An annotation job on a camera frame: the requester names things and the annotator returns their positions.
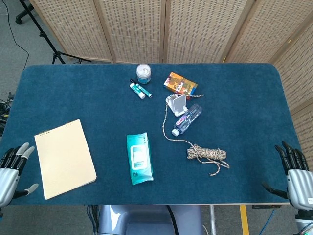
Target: teal wet wipes pack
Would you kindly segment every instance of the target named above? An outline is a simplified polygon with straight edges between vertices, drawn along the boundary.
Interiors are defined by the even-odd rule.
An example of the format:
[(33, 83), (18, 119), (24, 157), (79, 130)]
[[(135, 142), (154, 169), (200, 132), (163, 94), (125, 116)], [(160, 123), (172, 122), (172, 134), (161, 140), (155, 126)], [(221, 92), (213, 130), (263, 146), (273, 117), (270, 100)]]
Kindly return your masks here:
[(127, 135), (127, 151), (132, 184), (153, 180), (147, 133)]

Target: blue tablecloth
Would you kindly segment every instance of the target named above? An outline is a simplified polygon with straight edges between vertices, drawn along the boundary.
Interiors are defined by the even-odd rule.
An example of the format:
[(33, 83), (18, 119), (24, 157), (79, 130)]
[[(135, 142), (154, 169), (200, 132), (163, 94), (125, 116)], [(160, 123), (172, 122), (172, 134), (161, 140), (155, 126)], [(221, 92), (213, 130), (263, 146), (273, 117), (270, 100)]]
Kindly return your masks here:
[[(97, 173), (94, 183), (44, 200), (37, 151), (29, 158), (18, 189), (39, 188), (12, 204), (211, 204), (277, 203), (286, 200), (262, 188), (266, 181), (285, 189), (286, 178), (275, 144), (299, 148), (279, 74), (270, 64), (151, 64), (153, 95), (141, 100), (129, 87), (136, 65), (30, 66), (22, 74), (0, 153), (34, 135), (80, 119)], [(170, 72), (198, 83), (187, 107), (203, 107), (179, 138), (227, 152), (230, 169), (217, 176), (214, 164), (186, 158), (190, 146), (162, 133), (163, 83)], [(166, 132), (177, 118), (169, 112)], [(154, 181), (132, 186), (127, 134), (148, 133)]]

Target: coiled rope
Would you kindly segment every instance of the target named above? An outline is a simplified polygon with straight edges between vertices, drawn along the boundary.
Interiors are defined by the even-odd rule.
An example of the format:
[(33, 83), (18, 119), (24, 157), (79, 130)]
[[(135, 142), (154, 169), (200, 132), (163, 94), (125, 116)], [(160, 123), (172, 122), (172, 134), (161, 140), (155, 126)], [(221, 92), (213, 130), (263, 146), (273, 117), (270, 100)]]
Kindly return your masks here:
[[(203, 95), (190, 95), (190, 97), (202, 97)], [(162, 130), (163, 130), (163, 135), (165, 136), (166, 139), (168, 139), (169, 141), (175, 141), (175, 142), (185, 142), (191, 145), (190, 148), (187, 149), (187, 158), (188, 159), (194, 159), (196, 158), (200, 163), (202, 164), (207, 164), (207, 163), (213, 163), (217, 166), (217, 171), (213, 174), (209, 174), (210, 176), (214, 176), (217, 175), (220, 170), (221, 170), (221, 166), (229, 169), (229, 165), (223, 161), (223, 159), (226, 158), (226, 152), (223, 150), (218, 149), (209, 149), (209, 148), (201, 148), (200, 146), (198, 146), (197, 144), (192, 144), (189, 141), (186, 140), (176, 140), (176, 139), (171, 139), (168, 138), (165, 134), (165, 122), (167, 119), (167, 110), (168, 110), (168, 104), (166, 104), (165, 107), (165, 118), (163, 121), (163, 125), (162, 125)]]

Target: metal robot hand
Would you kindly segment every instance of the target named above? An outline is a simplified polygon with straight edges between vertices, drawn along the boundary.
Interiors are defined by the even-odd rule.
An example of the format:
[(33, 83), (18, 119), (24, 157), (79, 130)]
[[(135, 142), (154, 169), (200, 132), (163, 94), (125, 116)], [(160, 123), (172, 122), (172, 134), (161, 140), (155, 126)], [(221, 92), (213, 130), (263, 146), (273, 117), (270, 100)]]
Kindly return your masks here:
[(290, 204), (298, 209), (295, 216), (299, 229), (298, 235), (313, 235), (313, 173), (309, 171), (305, 156), (299, 149), (293, 149), (282, 142), (284, 150), (275, 145), (287, 178), (287, 192), (271, 188), (262, 183), (263, 187), (272, 194), (289, 199)]
[(34, 151), (29, 143), (10, 148), (0, 160), (0, 209), (7, 206), (12, 199), (27, 196), (36, 190), (38, 184), (33, 184), (23, 191), (16, 191), (20, 175), (25, 167), (29, 155)]

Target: spiral notebook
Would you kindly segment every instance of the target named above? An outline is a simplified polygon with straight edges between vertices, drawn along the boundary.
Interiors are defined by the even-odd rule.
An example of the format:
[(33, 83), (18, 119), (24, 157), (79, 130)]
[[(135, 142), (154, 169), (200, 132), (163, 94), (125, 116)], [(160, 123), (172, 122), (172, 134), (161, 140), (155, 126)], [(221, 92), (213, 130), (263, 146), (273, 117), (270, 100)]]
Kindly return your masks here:
[(45, 199), (96, 180), (80, 120), (35, 135)]

